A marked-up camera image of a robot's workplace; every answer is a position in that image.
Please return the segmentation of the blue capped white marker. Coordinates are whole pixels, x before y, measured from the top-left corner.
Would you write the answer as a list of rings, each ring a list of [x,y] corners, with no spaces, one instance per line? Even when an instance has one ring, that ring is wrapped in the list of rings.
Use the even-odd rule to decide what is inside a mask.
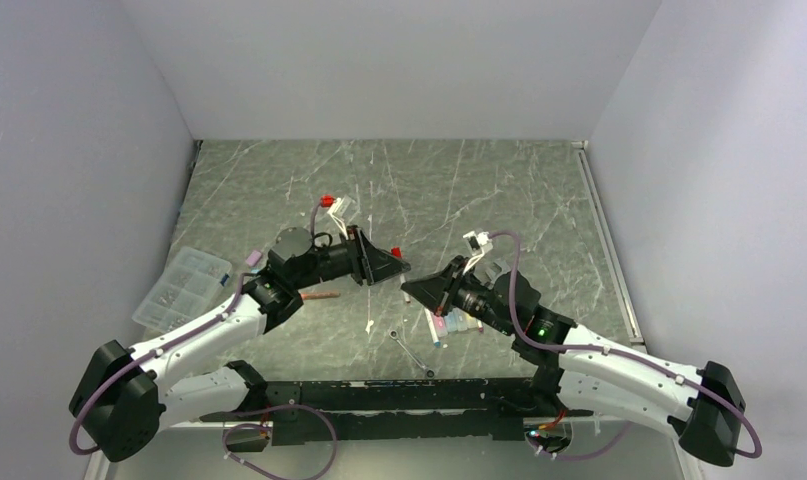
[[[438,331],[436,329],[434,315],[427,308],[424,309],[424,314],[425,314],[426,323],[428,325],[429,332],[430,332],[431,343],[436,348],[440,348],[441,347],[441,341],[439,339]]]

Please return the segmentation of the blue highlighter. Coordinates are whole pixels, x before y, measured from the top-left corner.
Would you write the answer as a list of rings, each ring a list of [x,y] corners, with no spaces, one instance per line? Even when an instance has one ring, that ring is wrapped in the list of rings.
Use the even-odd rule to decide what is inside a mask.
[[[453,333],[453,332],[456,332],[458,330],[457,319],[456,319],[456,316],[455,316],[455,314],[453,312],[448,313],[444,317],[444,322],[445,322],[445,328],[446,328],[448,333]]]

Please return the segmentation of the pink highlighter body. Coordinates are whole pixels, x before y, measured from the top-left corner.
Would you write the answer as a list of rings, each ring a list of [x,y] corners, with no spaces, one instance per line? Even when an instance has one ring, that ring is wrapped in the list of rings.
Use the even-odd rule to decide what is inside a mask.
[[[446,328],[445,319],[443,317],[441,317],[441,316],[433,315],[432,316],[432,321],[433,321],[434,328],[436,330],[437,337],[438,338],[446,337],[448,335],[448,331],[447,331],[447,328]]]

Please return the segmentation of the orange highlighter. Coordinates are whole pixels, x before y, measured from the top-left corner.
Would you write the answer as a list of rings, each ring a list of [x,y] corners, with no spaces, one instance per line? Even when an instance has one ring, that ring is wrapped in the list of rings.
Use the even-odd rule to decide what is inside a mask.
[[[457,311],[455,314],[456,329],[458,332],[464,332],[469,329],[468,319],[464,312]]]

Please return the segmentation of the pink highlighter cap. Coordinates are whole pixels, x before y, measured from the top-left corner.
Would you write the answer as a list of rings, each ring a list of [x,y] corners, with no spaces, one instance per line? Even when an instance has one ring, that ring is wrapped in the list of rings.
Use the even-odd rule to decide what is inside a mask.
[[[262,259],[263,253],[259,250],[252,250],[245,260],[245,264],[249,267],[256,266]]]

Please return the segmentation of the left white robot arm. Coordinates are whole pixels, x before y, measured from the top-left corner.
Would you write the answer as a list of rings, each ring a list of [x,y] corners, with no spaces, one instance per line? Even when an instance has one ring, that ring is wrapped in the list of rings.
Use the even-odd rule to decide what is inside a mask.
[[[69,403],[69,449],[76,455],[100,451],[119,462],[185,421],[218,412],[258,417],[269,404],[268,384],[252,365],[234,360],[201,375],[193,370],[283,324],[303,306],[301,292],[308,287],[341,277],[372,286],[411,269],[396,250],[373,245],[356,225],[337,242],[316,239],[302,227],[283,230],[261,270],[242,275],[236,292],[213,310],[149,341],[100,346]]]

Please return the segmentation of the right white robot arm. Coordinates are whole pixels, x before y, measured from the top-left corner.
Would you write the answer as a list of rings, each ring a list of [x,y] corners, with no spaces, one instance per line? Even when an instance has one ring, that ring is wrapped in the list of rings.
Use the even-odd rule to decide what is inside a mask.
[[[465,272],[466,262],[458,256],[401,288],[433,314],[464,312],[512,337],[513,350],[537,368],[529,391],[536,411],[616,416],[666,435],[705,463],[733,465],[746,402],[729,368],[626,349],[545,307],[522,274],[483,281]]]

